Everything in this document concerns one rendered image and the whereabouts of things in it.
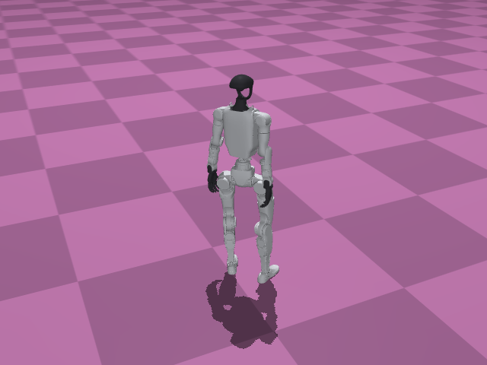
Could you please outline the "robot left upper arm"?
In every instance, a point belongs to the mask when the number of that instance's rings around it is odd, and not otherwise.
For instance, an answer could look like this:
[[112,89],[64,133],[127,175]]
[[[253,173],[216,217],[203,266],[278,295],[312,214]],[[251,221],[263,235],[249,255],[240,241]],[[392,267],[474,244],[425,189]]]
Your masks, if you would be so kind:
[[212,126],[212,145],[222,146],[224,137],[221,136],[223,132],[223,111],[226,106],[219,107],[213,112],[213,126]]

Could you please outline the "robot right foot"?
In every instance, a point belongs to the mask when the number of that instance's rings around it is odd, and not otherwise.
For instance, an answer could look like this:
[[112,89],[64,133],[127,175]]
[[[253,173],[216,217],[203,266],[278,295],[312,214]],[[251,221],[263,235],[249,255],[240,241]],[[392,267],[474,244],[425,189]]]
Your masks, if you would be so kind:
[[269,266],[269,272],[266,274],[265,271],[260,272],[257,278],[257,281],[261,284],[266,283],[272,276],[277,274],[279,271],[279,267],[277,265],[271,265]]

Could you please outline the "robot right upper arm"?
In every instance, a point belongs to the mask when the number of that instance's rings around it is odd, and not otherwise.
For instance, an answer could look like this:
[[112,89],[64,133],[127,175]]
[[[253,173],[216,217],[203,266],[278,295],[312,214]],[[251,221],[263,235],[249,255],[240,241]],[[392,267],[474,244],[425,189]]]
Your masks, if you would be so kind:
[[265,157],[265,152],[269,143],[270,125],[272,123],[271,116],[267,113],[256,111],[254,114],[254,120],[258,126],[258,148],[257,154],[261,157]]

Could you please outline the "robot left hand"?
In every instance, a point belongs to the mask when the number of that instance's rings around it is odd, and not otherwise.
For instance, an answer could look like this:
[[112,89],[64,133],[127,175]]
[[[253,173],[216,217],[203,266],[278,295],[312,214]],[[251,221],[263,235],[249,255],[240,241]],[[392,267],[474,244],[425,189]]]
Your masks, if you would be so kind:
[[[218,178],[218,175],[217,175],[217,169],[212,171],[212,167],[210,165],[208,165],[208,189],[211,191],[211,192],[219,192],[217,190],[217,188],[215,186],[217,186],[217,178]],[[218,187],[218,186],[217,186]],[[216,190],[216,191],[215,191]]]

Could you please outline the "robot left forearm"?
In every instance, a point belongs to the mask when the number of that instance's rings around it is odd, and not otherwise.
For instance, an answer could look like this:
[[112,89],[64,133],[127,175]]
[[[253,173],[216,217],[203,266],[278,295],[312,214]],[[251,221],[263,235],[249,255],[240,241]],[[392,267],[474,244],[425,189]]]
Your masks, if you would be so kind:
[[209,145],[207,169],[208,169],[208,165],[210,165],[212,167],[212,171],[214,171],[218,168],[217,162],[218,162],[219,151],[220,151],[220,147],[212,145],[212,137],[211,137],[211,141],[210,141],[210,145]]

